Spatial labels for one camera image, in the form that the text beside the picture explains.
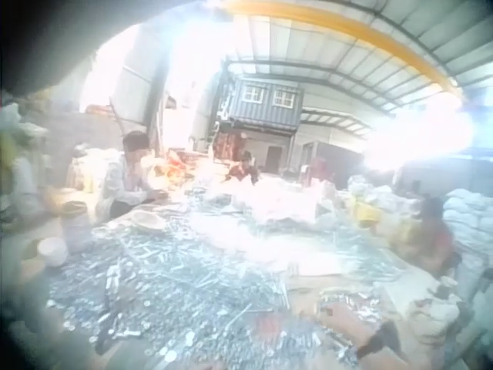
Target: door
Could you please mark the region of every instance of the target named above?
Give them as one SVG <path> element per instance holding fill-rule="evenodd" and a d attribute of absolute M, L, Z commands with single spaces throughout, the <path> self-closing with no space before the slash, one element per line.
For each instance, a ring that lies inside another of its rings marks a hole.
<path fill-rule="evenodd" d="M 280 158 L 283 155 L 283 148 L 280 146 L 269 146 L 267 158 L 265 160 L 265 169 L 267 173 L 278 173 Z"/>

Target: plastic bag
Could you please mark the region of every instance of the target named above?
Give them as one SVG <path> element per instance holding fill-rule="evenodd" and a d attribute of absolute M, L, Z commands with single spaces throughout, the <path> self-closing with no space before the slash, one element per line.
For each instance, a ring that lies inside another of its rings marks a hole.
<path fill-rule="evenodd" d="M 464 224 L 471 229 L 479 228 L 479 217 L 475 214 L 464 213 L 456 210 L 446 210 L 444 212 L 444 221 L 446 223 Z"/>

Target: woman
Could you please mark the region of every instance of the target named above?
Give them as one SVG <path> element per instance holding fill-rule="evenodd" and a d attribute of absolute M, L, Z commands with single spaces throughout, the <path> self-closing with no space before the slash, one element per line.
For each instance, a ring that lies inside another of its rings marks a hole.
<path fill-rule="evenodd" d="M 252 154 L 246 151 L 241 156 L 240 164 L 231 167 L 229 173 L 226 175 L 225 181 L 231 180 L 233 177 L 236 177 L 239 181 L 241 181 L 250 175 L 252 184 L 255 185 L 259 180 L 259 171 L 255 168 L 255 166 L 251 165 L 251 162 Z"/>
<path fill-rule="evenodd" d="M 403 259 L 437 278 L 446 274 L 454 256 L 453 237 L 442 217 L 440 199 L 423 200 L 420 224 L 411 232 L 407 245 L 397 249 Z"/>
<path fill-rule="evenodd" d="M 152 202 L 166 194 L 154 190 L 140 161 L 149 155 L 149 137 L 132 131 L 123 138 L 123 153 L 109 163 L 102 183 L 96 217 L 105 222 L 130 212 L 134 207 Z"/>

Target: hand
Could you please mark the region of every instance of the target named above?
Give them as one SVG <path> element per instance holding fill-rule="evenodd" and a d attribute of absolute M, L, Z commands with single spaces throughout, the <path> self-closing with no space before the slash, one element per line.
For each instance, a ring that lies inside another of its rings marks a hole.
<path fill-rule="evenodd" d="M 168 193 L 162 190 L 151 190 L 147 192 L 148 200 L 160 200 L 168 197 Z"/>
<path fill-rule="evenodd" d="M 373 330 L 342 302 L 325 306 L 324 311 L 318 315 L 318 321 L 322 326 L 345 335 L 357 347 L 365 345 L 374 334 Z"/>

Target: bright light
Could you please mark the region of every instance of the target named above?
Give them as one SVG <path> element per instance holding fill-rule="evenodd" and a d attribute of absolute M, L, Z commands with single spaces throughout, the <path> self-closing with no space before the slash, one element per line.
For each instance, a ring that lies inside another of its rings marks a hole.
<path fill-rule="evenodd" d="M 165 119 L 165 146 L 187 147 L 193 122 L 207 85 L 222 66 L 227 24 L 193 21 L 174 41 L 166 91 L 176 99 L 176 114 Z"/>
<path fill-rule="evenodd" d="M 424 160 L 463 150 L 471 145 L 474 127 L 465 113 L 422 113 L 396 121 L 394 128 L 375 135 L 365 162 L 376 170 L 393 170 L 411 160 Z"/>
<path fill-rule="evenodd" d="M 450 92 L 440 92 L 427 101 L 427 110 L 436 113 L 453 113 L 461 107 L 462 101 Z"/>
<path fill-rule="evenodd" d="M 224 24 L 191 22 L 185 26 L 173 47 L 166 89 L 177 100 L 184 98 L 191 85 L 200 90 L 221 68 L 224 56 Z"/>
<path fill-rule="evenodd" d="M 139 25 L 133 25 L 119 33 L 99 48 L 94 68 L 87 76 L 82 89 L 79 111 L 86 111 L 87 106 L 96 104 L 107 106 L 109 97 L 116 88 L 125 57 L 132 50 Z"/>

